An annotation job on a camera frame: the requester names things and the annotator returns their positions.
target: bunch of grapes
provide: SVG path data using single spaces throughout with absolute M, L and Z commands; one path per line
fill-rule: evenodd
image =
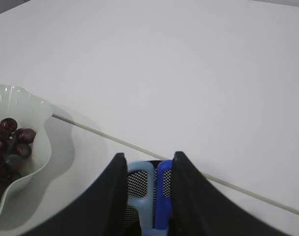
M 21 178 L 19 169 L 31 155 L 31 144 L 36 132 L 17 129 L 17 122 L 5 118 L 0 122 L 0 200 L 6 188 Z

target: white bowl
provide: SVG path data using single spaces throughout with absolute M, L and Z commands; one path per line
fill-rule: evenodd
M 24 189 L 32 176 L 46 166 L 51 157 L 51 144 L 44 129 L 46 120 L 53 114 L 51 105 L 17 86 L 0 85 L 0 121 L 14 118 L 18 128 L 36 131 L 32 155 L 20 169 L 22 178 L 13 182 L 4 192 L 0 203 L 0 215 L 6 200 Z

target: blue plastic piece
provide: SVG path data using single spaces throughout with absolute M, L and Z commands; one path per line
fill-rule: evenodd
M 157 230 L 157 229 L 146 229 L 142 231 L 142 236 L 167 236 L 168 229 L 166 230 Z
M 153 228 L 155 169 L 153 165 L 147 161 L 134 162 L 128 165 L 129 174 L 137 171 L 145 171 L 147 173 L 147 194 L 142 198 L 129 195 L 128 205 L 138 210 L 139 224 L 143 231 L 144 229 Z
M 164 173 L 171 170 L 172 160 L 162 161 L 157 167 L 157 205 L 155 215 L 155 229 L 166 230 L 172 212 L 171 199 L 163 194 Z

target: white table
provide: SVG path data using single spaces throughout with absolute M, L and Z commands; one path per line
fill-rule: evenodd
M 299 211 L 297 7 L 33 0 L 0 15 L 0 83 L 157 157 L 183 150 L 201 171 Z

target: blue object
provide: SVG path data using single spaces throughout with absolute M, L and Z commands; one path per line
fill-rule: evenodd
M 147 161 L 134 162 L 128 165 L 129 174 L 138 171 L 145 171 L 147 173 L 147 193 L 146 196 L 142 198 L 128 195 L 128 205 L 138 210 L 139 224 L 143 231 L 144 229 L 153 228 L 155 169 L 153 165 Z
M 155 229 L 166 230 L 169 227 L 169 217 L 172 212 L 171 199 L 163 194 L 164 173 L 172 168 L 172 160 L 162 161 L 157 167 L 157 204 Z
M 142 231 L 142 236 L 167 236 L 168 229 L 157 230 L 157 229 L 146 229 Z

